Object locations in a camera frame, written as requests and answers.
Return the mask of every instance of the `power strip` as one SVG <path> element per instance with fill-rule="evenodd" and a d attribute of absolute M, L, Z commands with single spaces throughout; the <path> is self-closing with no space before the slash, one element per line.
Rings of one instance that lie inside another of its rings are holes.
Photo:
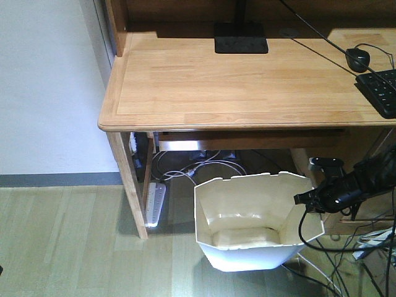
<path fill-rule="evenodd" d="M 146 227 L 157 227 L 160 220 L 166 186 L 160 183 L 150 183 L 146 203 Z"/>

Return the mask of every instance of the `black keyboard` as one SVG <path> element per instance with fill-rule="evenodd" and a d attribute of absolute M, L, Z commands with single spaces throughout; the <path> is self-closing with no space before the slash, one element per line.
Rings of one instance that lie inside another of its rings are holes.
<path fill-rule="evenodd" d="M 376 72 L 390 85 L 396 87 L 396 70 Z M 360 74 L 356 77 L 357 87 L 378 113 L 385 119 L 396 118 L 396 91 L 373 73 Z"/>

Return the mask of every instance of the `baseboard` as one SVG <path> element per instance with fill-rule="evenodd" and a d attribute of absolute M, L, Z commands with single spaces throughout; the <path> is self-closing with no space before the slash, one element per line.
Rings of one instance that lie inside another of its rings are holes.
<path fill-rule="evenodd" d="M 0 174 L 0 187 L 109 186 L 123 184 L 119 172 Z"/>

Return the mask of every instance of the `computer mouse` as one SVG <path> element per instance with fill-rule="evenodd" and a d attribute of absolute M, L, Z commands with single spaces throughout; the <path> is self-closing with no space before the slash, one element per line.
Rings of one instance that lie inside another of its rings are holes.
<path fill-rule="evenodd" d="M 367 70 L 370 63 L 370 55 L 367 51 L 363 51 L 359 48 L 348 48 L 346 53 L 346 62 L 350 69 L 359 73 Z"/>

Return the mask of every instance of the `trash can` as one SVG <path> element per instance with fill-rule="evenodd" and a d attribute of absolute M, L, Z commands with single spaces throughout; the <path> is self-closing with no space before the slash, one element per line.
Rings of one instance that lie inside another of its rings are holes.
<path fill-rule="evenodd" d="M 213 267 L 225 272 L 274 269 L 304 244 L 305 211 L 293 196 L 312 189 L 309 178 L 279 174 L 214 178 L 194 188 L 196 241 Z M 318 213 L 307 214 L 306 241 L 324 234 Z"/>

